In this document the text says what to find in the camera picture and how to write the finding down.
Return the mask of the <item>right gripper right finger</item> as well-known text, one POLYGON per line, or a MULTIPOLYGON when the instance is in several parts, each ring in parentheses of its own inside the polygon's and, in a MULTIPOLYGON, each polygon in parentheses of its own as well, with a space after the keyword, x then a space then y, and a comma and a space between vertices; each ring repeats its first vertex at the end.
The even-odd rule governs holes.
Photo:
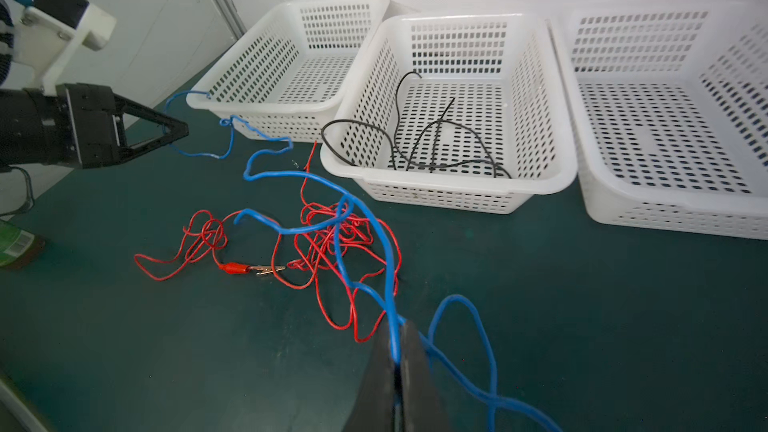
POLYGON ((403 431, 451 431, 452 425, 433 381, 418 329, 401 327, 400 396, 403 431))

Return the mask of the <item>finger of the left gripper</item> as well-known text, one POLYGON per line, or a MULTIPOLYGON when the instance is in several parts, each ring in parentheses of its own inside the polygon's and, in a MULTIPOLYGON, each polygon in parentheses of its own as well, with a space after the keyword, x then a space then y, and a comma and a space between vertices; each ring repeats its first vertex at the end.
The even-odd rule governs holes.
POLYGON ((154 139, 128 145, 125 126, 116 124, 117 145, 115 146, 116 160, 114 164, 132 161, 161 147, 170 145, 189 134, 189 127, 186 122, 165 113, 157 112, 120 95, 114 94, 113 97, 116 107, 114 112, 115 120, 123 119, 124 115, 129 115, 140 121, 147 121, 160 126, 162 132, 159 137, 154 139))

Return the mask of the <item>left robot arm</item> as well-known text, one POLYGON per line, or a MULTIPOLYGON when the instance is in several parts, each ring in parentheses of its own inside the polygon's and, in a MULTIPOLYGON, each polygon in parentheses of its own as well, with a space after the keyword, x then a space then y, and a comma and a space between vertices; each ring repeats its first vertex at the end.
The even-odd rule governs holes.
POLYGON ((188 125, 110 87, 59 82, 78 47, 102 48, 115 19, 88 0, 14 0, 1 9, 1 76, 13 63, 34 69, 31 87, 1 91, 1 170, 27 164, 93 169, 124 164, 184 138, 188 125))

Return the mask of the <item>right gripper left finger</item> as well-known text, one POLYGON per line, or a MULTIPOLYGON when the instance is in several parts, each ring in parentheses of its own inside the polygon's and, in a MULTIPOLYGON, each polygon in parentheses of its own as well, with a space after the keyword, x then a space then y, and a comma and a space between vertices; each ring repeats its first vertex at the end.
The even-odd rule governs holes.
POLYGON ((344 432, 395 430, 396 377, 390 335, 383 328, 374 339, 353 408, 343 427, 344 432))

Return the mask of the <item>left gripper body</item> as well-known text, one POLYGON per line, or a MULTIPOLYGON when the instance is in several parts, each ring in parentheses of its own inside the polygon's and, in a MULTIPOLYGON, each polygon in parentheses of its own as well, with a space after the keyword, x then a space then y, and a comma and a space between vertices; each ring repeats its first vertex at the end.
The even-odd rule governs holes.
POLYGON ((105 86, 64 84, 54 96, 31 89, 33 163, 90 169, 127 160, 128 101, 105 86))

